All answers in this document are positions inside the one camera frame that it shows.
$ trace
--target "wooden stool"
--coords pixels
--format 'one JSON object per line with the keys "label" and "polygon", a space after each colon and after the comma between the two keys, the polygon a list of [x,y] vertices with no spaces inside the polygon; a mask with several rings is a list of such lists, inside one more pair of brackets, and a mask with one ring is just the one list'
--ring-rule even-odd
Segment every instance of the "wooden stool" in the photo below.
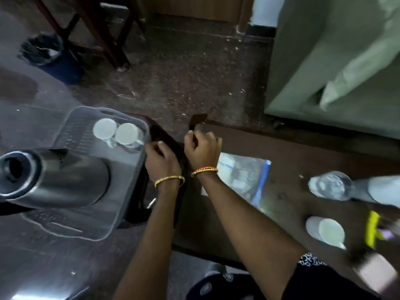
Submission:
{"label": "wooden stool", "polygon": [[[66,28],[62,28],[58,24],[42,0],[32,1],[36,4],[38,10],[49,22],[54,31],[65,41],[67,41],[79,19],[82,18],[88,30],[97,40],[99,46],[88,47],[82,46],[76,42],[71,42],[74,50],[80,53],[91,52],[95,55],[104,56],[119,72],[125,72],[129,69],[130,63],[122,49],[122,46],[125,43],[134,21],[144,32],[144,26],[139,20],[135,10],[137,6],[132,0],[69,0],[77,13],[73,16]],[[111,35],[106,21],[101,18],[100,2],[112,5],[122,5],[129,9],[129,15],[116,39]]]}

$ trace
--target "forearm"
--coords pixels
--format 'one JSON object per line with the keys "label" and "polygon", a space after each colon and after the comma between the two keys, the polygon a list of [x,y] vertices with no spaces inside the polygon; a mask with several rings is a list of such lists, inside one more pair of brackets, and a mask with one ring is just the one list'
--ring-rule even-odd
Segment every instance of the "forearm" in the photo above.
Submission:
{"label": "forearm", "polygon": [[200,173],[198,178],[247,270],[267,299],[279,300],[305,248],[216,173]]}
{"label": "forearm", "polygon": [[178,180],[160,184],[157,202],[142,240],[114,300],[165,299],[178,188]]}

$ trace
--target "gold bangle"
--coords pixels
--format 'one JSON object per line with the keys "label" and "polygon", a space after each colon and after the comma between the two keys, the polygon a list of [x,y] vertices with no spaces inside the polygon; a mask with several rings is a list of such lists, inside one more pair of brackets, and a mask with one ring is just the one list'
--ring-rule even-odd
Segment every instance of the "gold bangle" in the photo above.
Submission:
{"label": "gold bangle", "polygon": [[157,181],[155,181],[154,182],[154,187],[157,188],[157,186],[161,182],[163,182],[165,180],[169,180],[169,179],[179,179],[179,180],[181,180],[181,183],[180,183],[179,187],[181,187],[183,185],[183,183],[185,183],[185,177],[184,176],[169,176],[169,177],[161,178],[161,179],[158,179]]}
{"label": "gold bangle", "polygon": [[216,171],[216,172],[218,172],[218,169],[217,169],[216,167],[211,167],[211,166],[205,167],[205,168],[200,168],[200,169],[198,169],[198,170],[193,171],[192,174],[191,174],[191,176],[194,177],[194,176],[196,176],[198,173],[201,173],[201,172],[204,172],[204,171]]}

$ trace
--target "white mug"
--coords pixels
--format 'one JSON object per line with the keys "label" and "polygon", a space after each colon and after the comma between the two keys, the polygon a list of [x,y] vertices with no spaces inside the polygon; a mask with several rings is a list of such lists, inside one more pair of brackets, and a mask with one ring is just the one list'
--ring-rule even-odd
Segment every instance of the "white mug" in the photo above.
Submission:
{"label": "white mug", "polygon": [[115,141],[128,148],[144,145],[143,137],[143,131],[132,123],[121,124],[115,132]]}
{"label": "white mug", "polygon": [[312,216],[306,221],[306,229],[310,236],[326,244],[346,249],[344,246],[344,229],[335,220]]}
{"label": "white mug", "polygon": [[114,140],[118,124],[113,119],[103,118],[98,120],[93,126],[93,135],[107,143],[110,148],[117,146]]}

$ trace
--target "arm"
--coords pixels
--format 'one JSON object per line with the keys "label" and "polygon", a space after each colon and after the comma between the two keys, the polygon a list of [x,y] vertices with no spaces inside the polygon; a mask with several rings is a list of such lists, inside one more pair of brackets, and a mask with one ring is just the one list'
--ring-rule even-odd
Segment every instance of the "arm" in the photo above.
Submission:
{"label": "arm", "polygon": [[[193,132],[185,137],[185,154],[193,169],[217,166],[222,139],[213,133]],[[297,262],[307,250],[270,218],[247,203],[215,172],[197,175],[229,240],[248,272],[269,300],[280,300]]]}
{"label": "arm", "polygon": [[[181,169],[174,153],[162,142],[158,147],[164,157],[153,145],[146,146],[150,179],[154,182],[167,176],[180,176]],[[159,184],[156,205],[113,300],[165,299],[179,184],[178,179]]]}

